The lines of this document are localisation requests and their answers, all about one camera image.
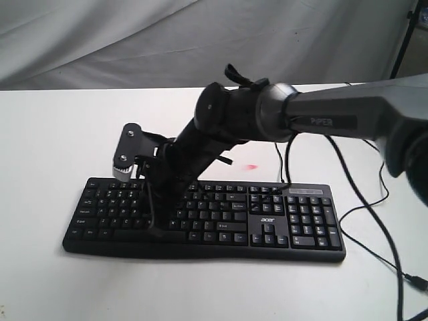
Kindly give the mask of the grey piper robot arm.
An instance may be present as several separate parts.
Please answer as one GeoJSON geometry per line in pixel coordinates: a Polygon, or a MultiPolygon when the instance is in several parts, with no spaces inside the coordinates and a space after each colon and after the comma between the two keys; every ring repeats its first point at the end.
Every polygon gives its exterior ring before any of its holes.
{"type": "Polygon", "coordinates": [[[233,66],[227,90],[214,82],[174,141],[160,146],[148,172],[154,205],[149,231],[161,235],[185,189],[224,151],[251,140],[287,142],[299,133],[367,139],[376,143],[389,173],[405,173],[427,201],[427,76],[301,93],[267,79],[251,82],[233,66]]]}

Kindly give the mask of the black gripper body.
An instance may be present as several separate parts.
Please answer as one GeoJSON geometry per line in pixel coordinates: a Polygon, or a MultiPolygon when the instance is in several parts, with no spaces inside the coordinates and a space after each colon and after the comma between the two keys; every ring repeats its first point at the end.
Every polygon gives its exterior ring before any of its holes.
{"type": "Polygon", "coordinates": [[[199,175],[221,156],[244,140],[211,136],[190,120],[174,140],[160,146],[159,160],[146,169],[155,207],[174,207],[199,175]]]}

